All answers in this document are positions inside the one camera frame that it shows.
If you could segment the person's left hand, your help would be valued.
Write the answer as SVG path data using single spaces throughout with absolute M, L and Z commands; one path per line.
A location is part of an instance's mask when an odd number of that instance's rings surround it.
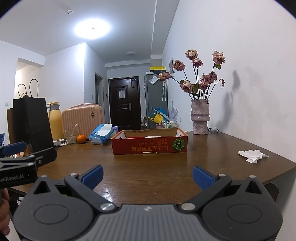
M 3 194 L 1 195 L 1 207 L 0 207 L 0 229 L 4 235 L 8 235 L 10 233 L 9 223 L 10 223 L 10 215 L 9 215 L 9 193 L 5 188 L 3 189 Z

